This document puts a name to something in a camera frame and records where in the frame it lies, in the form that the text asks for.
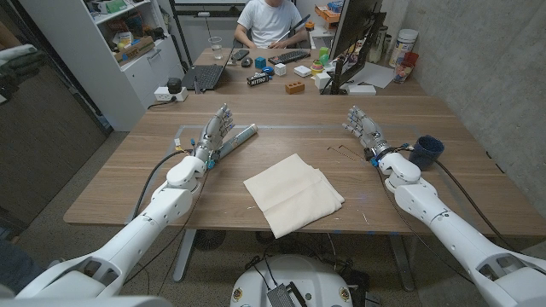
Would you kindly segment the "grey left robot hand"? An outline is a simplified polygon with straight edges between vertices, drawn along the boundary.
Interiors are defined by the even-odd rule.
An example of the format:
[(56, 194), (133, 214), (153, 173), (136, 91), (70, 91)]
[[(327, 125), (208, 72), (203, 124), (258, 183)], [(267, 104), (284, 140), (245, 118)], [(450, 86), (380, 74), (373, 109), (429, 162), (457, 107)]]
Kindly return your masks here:
[(194, 156), (206, 163), (212, 154), (219, 150), (224, 137), (233, 126), (231, 111), (224, 103), (201, 130)]

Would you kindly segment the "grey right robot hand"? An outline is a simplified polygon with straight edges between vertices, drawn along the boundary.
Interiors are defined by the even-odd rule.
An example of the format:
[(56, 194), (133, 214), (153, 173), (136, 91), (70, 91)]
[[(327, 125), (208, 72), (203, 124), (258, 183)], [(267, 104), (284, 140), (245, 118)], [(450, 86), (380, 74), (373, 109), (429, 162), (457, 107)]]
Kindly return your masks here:
[(360, 141), (367, 161), (380, 160), (383, 156), (394, 151), (394, 148), (384, 137), (380, 126), (357, 106), (349, 109), (347, 123), (342, 126)]

